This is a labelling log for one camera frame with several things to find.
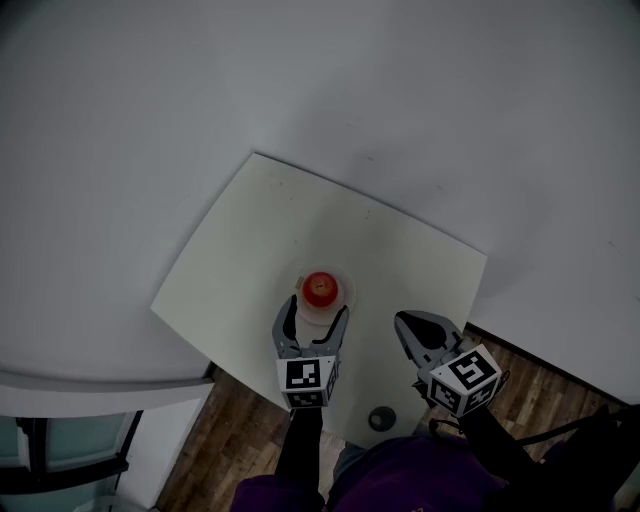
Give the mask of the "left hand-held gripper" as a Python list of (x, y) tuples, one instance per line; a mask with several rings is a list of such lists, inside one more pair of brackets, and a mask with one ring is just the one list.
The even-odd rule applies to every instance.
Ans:
[(339, 376), (339, 351), (349, 308), (344, 305), (326, 336), (306, 348), (300, 347), (296, 338), (296, 314), (297, 296), (292, 295), (280, 308), (272, 327), (280, 391), (289, 409), (327, 407)]

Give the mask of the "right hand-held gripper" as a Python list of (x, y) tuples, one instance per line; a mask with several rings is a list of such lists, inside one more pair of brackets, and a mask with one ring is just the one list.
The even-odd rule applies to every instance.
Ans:
[[(394, 316), (395, 332), (407, 357), (418, 367), (431, 364), (440, 351), (450, 351), (461, 333), (446, 317), (418, 310)], [(441, 406), (462, 417), (486, 405), (495, 395), (502, 370), (483, 344), (431, 370), (420, 368), (414, 388), (431, 407)]]

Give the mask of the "small white plate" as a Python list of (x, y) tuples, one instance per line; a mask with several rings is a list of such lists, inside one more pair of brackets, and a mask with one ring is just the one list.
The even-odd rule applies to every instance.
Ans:
[[(335, 300), (323, 307), (313, 305), (304, 297), (304, 284), (310, 276), (316, 273), (328, 274), (337, 284)], [(307, 323), (316, 326), (329, 326), (343, 306), (353, 310), (357, 297), (355, 281), (348, 273), (339, 267), (321, 264), (309, 265), (301, 270), (295, 291), (298, 315)]]

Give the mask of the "person's left forearm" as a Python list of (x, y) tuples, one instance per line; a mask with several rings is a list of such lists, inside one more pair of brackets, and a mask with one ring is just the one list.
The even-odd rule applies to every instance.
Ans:
[(320, 512), (325, 500), (319, 493), (320, 408), (292, 412), (274, 476), (278, 488), (276, 512)]

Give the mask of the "black framed glass window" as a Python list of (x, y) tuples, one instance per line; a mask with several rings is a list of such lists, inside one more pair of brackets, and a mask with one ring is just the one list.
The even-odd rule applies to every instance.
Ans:
[(141, 411), (89, 417), (0, 415), (0, 495), (66, 490), (129, 469)]

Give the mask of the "person's purple shirt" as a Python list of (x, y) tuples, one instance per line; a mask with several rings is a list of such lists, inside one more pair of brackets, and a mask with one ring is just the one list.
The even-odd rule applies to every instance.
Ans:
[(463, 442), (412, 436), (366, 451), (327, 499), (299, 476), (261, 475), (237, 486), (230, 512), (482, 512), (505, 486)]

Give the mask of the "white table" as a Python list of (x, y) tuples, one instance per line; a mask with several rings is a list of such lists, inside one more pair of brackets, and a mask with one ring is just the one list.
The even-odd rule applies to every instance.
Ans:
[[(402, 310), (466, 324), (486, 265), (479, 251), (311, 173), (252, 155), (169, 272), (152, 311), (218, 367), (283, 406), (271, 329), (307, 271), (355, 285), (327, 432), (371, 447), (411, 434), (426, 405), (394, 329)], [(371, 411), (391, 408), (388, 434)]]

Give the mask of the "person's left leg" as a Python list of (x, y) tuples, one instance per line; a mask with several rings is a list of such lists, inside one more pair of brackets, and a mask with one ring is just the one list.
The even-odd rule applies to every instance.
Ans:
[(329, 492), (329, 501), (337, 502), (351, 490), (359, 480), (360, 467), (370, 455), (365, 449), (353, 443), (346, 443), (340, 452), (333, 469), (333, 485)]

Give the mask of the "person's right forearm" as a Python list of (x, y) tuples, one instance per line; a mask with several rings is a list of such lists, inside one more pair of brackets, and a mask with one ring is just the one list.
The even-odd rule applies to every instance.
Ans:
[(544, 487), (542, 466), (531, 459), (486, 407), (480, 406), (460, 417), (459, 425), (481, 465), (507, 483), (500, 491), (505, 499)]

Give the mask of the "red apple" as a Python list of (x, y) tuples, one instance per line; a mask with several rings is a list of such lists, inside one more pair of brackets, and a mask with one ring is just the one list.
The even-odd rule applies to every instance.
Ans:
[(336, 302), (338, 294), (338, 281), (328, 272), (312, 272), (302, 284), (304, 300), (309, 306), (316, 309), (325, 309), (332, 306)]

